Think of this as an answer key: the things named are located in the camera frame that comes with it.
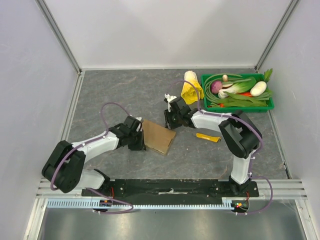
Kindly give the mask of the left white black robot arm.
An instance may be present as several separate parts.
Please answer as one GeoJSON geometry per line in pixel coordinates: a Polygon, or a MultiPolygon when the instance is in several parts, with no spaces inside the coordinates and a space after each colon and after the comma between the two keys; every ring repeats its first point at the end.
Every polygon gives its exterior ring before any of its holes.
{"type": "Polygon", "coordinates": [[[142,123],[120,123],[108,131],[80,142],[57,143],[41,174],[50,181],[50,189],[69,193],[74,189],[92,189],[99,197],[110,191],[109,177],[100,170],[85,170],[85,163],[110,151],[127,146],[131,151],[145,150],[142,123]]]}

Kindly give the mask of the yellow utility knife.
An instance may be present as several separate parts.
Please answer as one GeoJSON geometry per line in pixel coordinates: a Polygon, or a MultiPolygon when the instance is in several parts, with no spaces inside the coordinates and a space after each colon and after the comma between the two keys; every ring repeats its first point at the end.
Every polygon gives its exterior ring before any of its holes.
{"type": "Polygon", "coordinates": [[[219,136],[210,136],[203,133],[196,133],[196,137],[199,139],[207,140],[213,143],[219,143],[221,141],[221,137],[219,136]]]}

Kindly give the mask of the brown cardboard express box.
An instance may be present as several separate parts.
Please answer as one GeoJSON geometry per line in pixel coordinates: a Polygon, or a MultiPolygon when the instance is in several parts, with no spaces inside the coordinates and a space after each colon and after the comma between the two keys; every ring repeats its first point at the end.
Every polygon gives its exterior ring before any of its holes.
{"type": "Polygon", "coordinates": [[[145,145],[162,155],[167,155],[176,132],[146,119],[142,123],[142,129],[145,145]]]}

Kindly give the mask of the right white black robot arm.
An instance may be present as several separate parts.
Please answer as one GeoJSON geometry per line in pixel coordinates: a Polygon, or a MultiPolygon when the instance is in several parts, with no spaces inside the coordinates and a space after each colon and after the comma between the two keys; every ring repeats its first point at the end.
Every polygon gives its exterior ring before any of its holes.
{"type": "Polygon", "coordinates": [[[233,166],[226,183],[229,192],[242,196],[251,183],[252,159],[256,153],[262,134],[248,116],[241,110],[235,113],[214,113],[187,108],[186,112],[164,110],[165,127],[171,130],[181,126],[220,132],[233,155],[233,166]]]}

